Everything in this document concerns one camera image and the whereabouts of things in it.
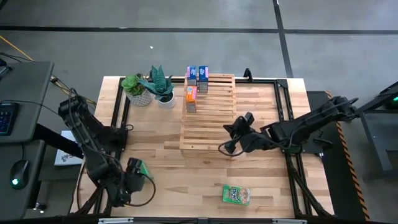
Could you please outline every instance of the wooden crate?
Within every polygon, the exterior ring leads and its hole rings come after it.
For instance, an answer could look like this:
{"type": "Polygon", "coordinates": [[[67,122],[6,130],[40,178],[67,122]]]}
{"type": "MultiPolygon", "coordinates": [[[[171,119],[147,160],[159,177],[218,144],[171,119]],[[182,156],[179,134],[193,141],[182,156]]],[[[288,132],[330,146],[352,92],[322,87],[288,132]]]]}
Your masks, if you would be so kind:
{"type": "Polygon", "coordinates": [[[217,150],[229,140],[223,128],[236,116],[234,75],[209,74],[208,93],[198,93],[197,112],[188,113],[183,102],[180,149],[217,150]]]}

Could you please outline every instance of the white paper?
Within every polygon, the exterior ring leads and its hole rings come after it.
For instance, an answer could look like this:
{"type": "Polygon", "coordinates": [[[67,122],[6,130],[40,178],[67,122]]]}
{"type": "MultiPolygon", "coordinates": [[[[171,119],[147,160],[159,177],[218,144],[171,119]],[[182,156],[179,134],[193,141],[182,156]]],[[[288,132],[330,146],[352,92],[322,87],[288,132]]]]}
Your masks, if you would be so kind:
{"type": "MultiPolygon", "coordinates": [[[[71,140],[76,141],[71,131],[62,131],[61,136],[71,140]]],[[[83,162],[82,159],[72,156],[63,152],[62,150],[57,150],[57,155],[55,156],[55,166],[69,166],[69,165],[78,165],[83,162]]]]}

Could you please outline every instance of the wooden table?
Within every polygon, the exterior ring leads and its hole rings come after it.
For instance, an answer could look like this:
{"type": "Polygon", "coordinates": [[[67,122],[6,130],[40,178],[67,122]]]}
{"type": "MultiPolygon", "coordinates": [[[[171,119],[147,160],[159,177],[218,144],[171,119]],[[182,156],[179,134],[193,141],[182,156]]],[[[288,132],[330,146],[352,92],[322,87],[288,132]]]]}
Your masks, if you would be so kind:
{"type": "MultiPolygon", "coordinates": [[[[95,116],[104,125],[111,123],[119,78],[103,79],[95,116]]],[[[308,113],[310,107],[303,79],[291,78],[287,81],[294,116],[308,113]]],[[[127,124],[132,124],[134,130],[129,132],[121,164],[125,168],[129,157],[143,159],[155,177],[157,193],[153,201],[144,207],[113,208],[112,216],[293,218],[283,154],[274,149],[230,158],[217,150],[180,149],[183,83],[176,83],[174,90],[177,104],[172,110],[160,109],[155,100],[149,106],[131,106],[129,109],[127,124]],[[250,205],[222,202],[224,184],[249,187],[250,205]]],[[[124,100],[120,106],[119,119],[123,103],[124,100]]],[[[274,88],[267,84],[236,84],[236,116],[244,115],[247,111],[254,115],[253,128],[256,130],[278,121],[274,88]]],[[[302,160],[308,188],[324,208],[333,213],[321,160],[312,154],[303,154],[302,160]]],[[[95,187],[86,174],[82,176],[80,187],[81,201],[84,203],[95,187]]],[[[304,212],[302,191],[298,186],[297,189],[300,208],[304,212]]],[[[132,202],[145,202],[152,191],[151,184],[146,183],[142,192],[133,193],[132,202]]],[[[71,212],[75,210],[76,200],[71,212]]]]}

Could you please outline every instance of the gray floor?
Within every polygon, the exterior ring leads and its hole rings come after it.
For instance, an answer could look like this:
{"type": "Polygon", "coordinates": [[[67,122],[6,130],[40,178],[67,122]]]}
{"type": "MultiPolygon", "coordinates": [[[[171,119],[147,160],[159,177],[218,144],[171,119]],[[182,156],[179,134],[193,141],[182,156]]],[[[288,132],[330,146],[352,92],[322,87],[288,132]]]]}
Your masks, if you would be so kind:
{"type": "MultiPolygon", "coordinates": [[[[285,29],[398,29],[395,0],[279,0],[279,4],[285,29]]],[[[13,0],[0,12],[0,24],[277,28],[272,0],[13,0]]],[[[186,65],[205,64],[217,73],[240,76],[249,67],[255,77],[286,77],[278,34],[0,31],[0,35],[35,60],[55,62],[56,76],[94,100],[103,76],[146,72],[152,64],[162,64],[172,75],[183,75],[186,65]]],[[[398,35],[289,34],[286,40],[294,77],[304,78],[308,90],[360,97],[360,106],[397,81],[398,35]]],[[[21,56],[1,41],[0,51],[21,56]]],[[[51,86],[45,104],[57,109],[65,98],[51,86]]],[[[45,110],[40,121],[56,131],[66,128],[45,110]]],[[[345,125],[344,131],[357,175],[377,169],[361,123],[345,125]]],[[[371,219],[395,223],[398,181],[360,181],[371,219]]],[[[66,192],[74,184],[73,179],[53,180],[49,188],[63,187],[66,192]]],[[[45,198],[58,207],[45,215],[67,212],[69,196],[50,190],[45,198]]]]}

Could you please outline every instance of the white pot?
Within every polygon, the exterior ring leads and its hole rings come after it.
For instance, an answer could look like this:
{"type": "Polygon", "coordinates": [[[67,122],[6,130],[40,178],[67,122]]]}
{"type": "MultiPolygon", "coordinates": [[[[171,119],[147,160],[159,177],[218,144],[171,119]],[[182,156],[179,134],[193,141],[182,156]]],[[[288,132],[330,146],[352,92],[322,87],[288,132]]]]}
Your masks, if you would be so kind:
{"type": "Polygon", "coordinates": [[[145,89],[144,92],[139,96],[130,95],[128,92],[126,92],[126,95],[129,98],[130,103],[136,106],[146,106],[151,103],[152,99],[154,98],[147,89],[145,89]]]}
{"type": "Polygon", "coordinates": [[[162,109],[171,109],[175,106],[175,94],[173,90],[173,98],[169,102],[161,102],[160,100],[157,101],[159,107],[162,109]]]}

